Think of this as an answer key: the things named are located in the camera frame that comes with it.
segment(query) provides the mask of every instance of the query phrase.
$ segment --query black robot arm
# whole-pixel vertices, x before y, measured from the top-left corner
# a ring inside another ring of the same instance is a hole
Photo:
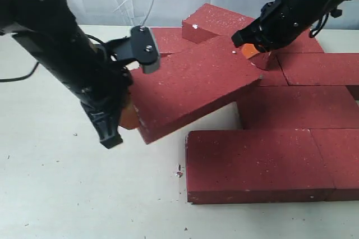
[[[339,17],[338,5],[349,0],[275,0],[267,3],[261,16],[248,27],[234,34],[236,47],[254,44],[258,51],[268,52],[289,45],[315,21],[318,26],[311,31],[314,37],[325,25],[329,15]]]
[[[0,35],[12,34],[79,98],[106,148],[122,143],[118,124],[133,83],[126,65],[138,61],[144,73],[159,68],[150,29],[137,26],[128,38],[94,45],[66,0],[0,0],[0,6]]]

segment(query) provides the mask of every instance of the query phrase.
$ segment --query white tabletop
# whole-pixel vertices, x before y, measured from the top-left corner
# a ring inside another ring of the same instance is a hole
[[[83,26],[103,40],[120,26]],[[326,52],[359,52],[359,31],[323,30]],[[0,77],[34,60],[0,38]],[[0,238],[359,238],[359,203],[197,206],[186,203],[184,141],[190,130],[236,128],[234,104],[151,144],[121,130],[106,150],[77,99],[40,68],[0,84]]]

